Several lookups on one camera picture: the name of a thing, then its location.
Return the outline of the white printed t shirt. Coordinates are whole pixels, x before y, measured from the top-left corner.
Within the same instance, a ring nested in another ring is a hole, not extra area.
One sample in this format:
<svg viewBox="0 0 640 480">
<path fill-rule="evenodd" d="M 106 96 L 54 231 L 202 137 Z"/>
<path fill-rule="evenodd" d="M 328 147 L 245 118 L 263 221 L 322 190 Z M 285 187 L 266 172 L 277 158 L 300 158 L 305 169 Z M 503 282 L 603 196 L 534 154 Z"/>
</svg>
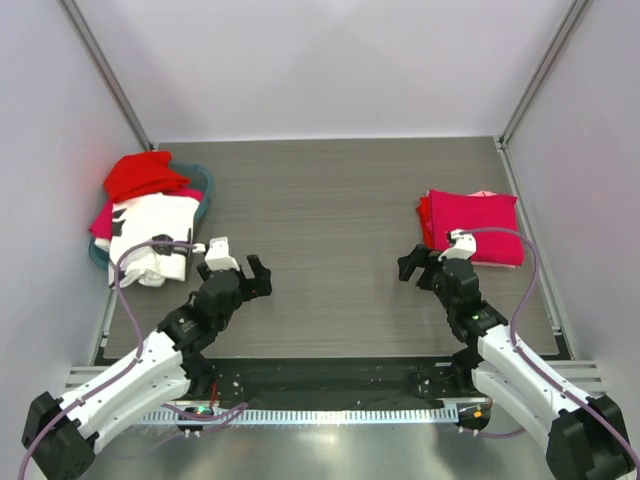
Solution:
<svg viewBox="0 0 640 480">
<path fill-rule="evenodd" d="M 186 279 L 188 248 L 177 245 L 145 246 L 126 258 L 129 248 L 147 241 L 189 243 L 199 201 L 190 196 L 148 194 L 116 203 L 112 207 L 112 238 L 109 249 L 109 287 L 115 279 L 125 288 L 134 283 L 160 287 L 165 281 Z"/>
</svg>

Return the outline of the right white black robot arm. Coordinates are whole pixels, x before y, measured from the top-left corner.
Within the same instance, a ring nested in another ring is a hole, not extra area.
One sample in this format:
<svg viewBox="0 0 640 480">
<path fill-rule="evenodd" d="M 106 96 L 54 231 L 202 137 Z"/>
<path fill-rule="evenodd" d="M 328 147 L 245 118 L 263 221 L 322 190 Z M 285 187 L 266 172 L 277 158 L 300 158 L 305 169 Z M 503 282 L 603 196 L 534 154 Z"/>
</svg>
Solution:
<svg viewBox="0 0 640 480">
<path fill-rule="evenodd" d="M 404 282 L 423 271 L 418 287 L 437 297 L 465 345 L 453 357 L 453 388 L 500 403 L 540 446 L 554 478 L 620 479 L 639 472 L 619 406 L 572 384 L 512 331 L 483 299 L 468 253 L 418 245 L 397 264 Z"/>
</svg>

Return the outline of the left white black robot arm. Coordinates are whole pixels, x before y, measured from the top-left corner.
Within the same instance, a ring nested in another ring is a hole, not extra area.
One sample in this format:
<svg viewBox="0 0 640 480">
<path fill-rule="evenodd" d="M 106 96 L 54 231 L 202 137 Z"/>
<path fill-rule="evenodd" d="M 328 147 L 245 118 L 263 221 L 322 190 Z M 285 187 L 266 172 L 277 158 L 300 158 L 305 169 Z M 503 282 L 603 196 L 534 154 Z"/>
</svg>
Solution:
<svg viewBox="0 0 640 480">
<path fill-rule="evenodd" d="M 54 397 L 45 391 L 28 409 L 18 476 L 35 463 L 47 479 L 78 479 L 119 433 L 164 403 L 211 390 L 213 368 L 202 350 L 214 343 L 240 306 L 272 292 L 270 269 L 247 258 L 247 277 L 234 258 L 201 262 L 202 284 L 127 356 L 82 388 Z"/>
</svg>

